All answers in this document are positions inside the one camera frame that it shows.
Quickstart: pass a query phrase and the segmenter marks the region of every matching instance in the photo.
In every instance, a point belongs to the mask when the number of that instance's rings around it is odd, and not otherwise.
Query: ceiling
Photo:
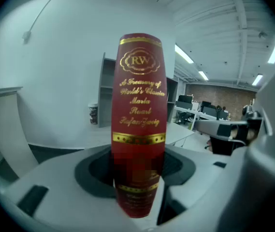
[[[275,17],[263,0],[155,0],[174,15],[175,76],[187,83],[258,90],[274,73]],[[199,75],[203,71],[206,82]],[[263,74],[258,86],[251,84]]]

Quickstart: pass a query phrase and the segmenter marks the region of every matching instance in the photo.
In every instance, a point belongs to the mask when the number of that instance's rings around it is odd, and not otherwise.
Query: gold stripe
[[[157,182],[156,184],[154,184],[154,185],[152,185],[148,188],[145,188],[145,189],[130,188],[130,187],[127,187],[127,186],[124,186],[124,185],[118,185],[118,188],[121,189],[121,190],[124,190],[124,191],[128,191],[128,192],[144,193],[144,192],[152,191],[152,190],[158,188],[158,186],[159,186],[159,183]]]
[[[130,145],[154,145],[165,142],[165,133],[137,136],[120,132],[113,132],[113,141]]]
[[[155,44],[159,47],[162,47],[162,43],[146,38],[146,37],[133,37],[133,38],[127,38],[127,39],[123,39],[120,41],[120,44],[125,44],[125,43],[131,43],[131,42],[138,42],[138,41],[143,41],[143,42],[147,42],[147,43],[151,43],[151,44]]]

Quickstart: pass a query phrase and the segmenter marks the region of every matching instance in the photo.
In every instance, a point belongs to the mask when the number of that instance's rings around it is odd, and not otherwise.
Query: white pedestal
[[[0,151],[19,177],[38,165],[20,123],[17,107],[17,91],[20,89],[0,88]]]

